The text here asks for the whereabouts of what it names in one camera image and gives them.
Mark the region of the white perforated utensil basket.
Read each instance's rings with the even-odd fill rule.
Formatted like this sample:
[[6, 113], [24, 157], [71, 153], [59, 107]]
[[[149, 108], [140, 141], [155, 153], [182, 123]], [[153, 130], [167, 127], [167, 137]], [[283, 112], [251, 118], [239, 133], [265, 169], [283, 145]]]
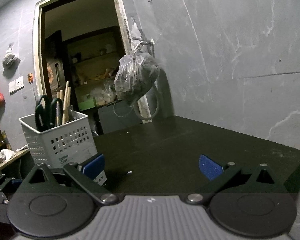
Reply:
[[78, 163], [79, 171], [99, 185], [106, 180], [105, 159], [98, 153], [88, 116], [74, 111], [75, 119], [43, 132], [36, 130], [35, 115], [19, 119], [33, 161], [49, 168]]

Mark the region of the green handled scissors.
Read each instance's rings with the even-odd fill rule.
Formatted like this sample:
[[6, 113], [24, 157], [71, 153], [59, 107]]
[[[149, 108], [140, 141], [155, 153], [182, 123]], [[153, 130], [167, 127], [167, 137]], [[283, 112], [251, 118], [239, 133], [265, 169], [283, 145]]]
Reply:
[[[36, 129], [39, 132], [52, 129], [56, 126], [56, 102], [57, 98], [50, 100], [47, 95], [42, 95], [37, 101], [35, 108], [35, 123]], [[61, 99], [61, 116], [60, 125], [62, 124], [63, 101]]]

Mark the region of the wooden chopstick purple band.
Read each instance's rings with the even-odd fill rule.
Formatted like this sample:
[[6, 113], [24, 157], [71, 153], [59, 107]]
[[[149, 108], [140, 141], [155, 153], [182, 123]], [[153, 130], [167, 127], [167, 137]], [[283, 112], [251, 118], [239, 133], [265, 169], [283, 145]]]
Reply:
[[56, 126], [60, 125], [60, 116], [61, 116], [61, 97], [60, 92], [57, 93], [57, 102], [56, 102]]

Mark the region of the wooden chopstick long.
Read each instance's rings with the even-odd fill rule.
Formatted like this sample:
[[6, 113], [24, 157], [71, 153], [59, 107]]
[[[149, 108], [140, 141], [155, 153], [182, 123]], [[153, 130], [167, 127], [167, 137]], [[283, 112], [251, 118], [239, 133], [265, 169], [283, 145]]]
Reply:
[[69, 81], [66, 81], [65, 92], [64, 92], [64, 100], [63, 100], [63, 116], [62, 116], [62, 124], [64, 125], [67, 120], [67, 110], [68, 110], [68, 90], [69, 90]]

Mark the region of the dark sauce bottle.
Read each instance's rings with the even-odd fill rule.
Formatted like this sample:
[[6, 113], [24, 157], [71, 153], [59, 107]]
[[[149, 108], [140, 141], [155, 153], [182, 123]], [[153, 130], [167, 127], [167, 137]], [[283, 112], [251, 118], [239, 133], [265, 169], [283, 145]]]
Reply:
[[1, 129], [0, 129], [0, 150], [2, 151], [6, 148], [7, 148], [6, 142], [5, 142], [5, 139], [4, 139], [4, 137], [2, 135], [2, 132], [1, 132]]

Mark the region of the green box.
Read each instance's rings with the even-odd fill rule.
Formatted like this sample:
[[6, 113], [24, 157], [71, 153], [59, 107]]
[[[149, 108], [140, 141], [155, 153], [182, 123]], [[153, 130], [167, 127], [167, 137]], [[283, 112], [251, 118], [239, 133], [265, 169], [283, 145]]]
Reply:
[[80, 111], [85, 111], [87, 109], [91, 109], [91, 108], [96, 107], [95, 98], [90, 98], [90, 99], [87, 99], [85, 101], [79, 102], [78, 107], [79, 107]]

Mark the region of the plastic bag of dark contents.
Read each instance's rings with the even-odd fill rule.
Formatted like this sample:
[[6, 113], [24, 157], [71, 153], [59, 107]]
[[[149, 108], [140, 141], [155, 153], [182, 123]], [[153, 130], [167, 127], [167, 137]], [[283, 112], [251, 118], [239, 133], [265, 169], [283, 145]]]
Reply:
[[132, 106], [151, 89], [160, 67], [149, 53], [131, 53], [122, 57], [119, 63], [114, 80], [116, 95]]

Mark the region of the hanging grey bag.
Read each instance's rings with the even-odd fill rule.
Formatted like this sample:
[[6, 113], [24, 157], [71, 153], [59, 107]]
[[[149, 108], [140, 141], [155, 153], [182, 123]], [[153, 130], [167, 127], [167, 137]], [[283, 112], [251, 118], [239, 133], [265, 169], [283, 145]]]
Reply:
[[12, 46], [9, 46], [9, 48], [6, 50], [6, 53], [4, 55], [4, 58], [2, 59], [2, 66], [4, 69], [9, 69], [15, 65], [15, 62], [17, 61], [17, 56], [13, 52]]

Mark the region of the orange wall hook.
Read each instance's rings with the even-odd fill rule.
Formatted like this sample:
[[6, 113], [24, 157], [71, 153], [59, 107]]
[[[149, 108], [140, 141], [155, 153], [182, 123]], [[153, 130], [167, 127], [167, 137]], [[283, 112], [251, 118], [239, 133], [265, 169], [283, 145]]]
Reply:
[[33, 84], [34, 76], [33, 76], [32, 73], [29, 73], [29, 74], [27, 75], [27, 80], [28, 80], [28, 82], [29, 82], [30, 84]]

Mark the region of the white wall switch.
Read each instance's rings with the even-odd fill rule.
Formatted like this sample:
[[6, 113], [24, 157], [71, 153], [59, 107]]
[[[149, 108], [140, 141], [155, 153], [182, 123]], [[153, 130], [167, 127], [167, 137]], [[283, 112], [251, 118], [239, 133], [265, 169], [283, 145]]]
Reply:
[[24, 88], [24, 77], [21, 76], [8, 84], [9, 93], [12, 94], [20, 89]]

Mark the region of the wall faucet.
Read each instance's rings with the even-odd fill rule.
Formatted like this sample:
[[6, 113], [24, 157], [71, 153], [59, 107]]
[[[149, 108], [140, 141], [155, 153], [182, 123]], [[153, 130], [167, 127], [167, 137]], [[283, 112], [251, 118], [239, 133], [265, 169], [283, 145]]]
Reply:
[[132, 26], [130, 30], [131, 48], [149, 53], [154, 57], [154, 41], [149, 40], [143, 33], [138, 22], [132, 17]]

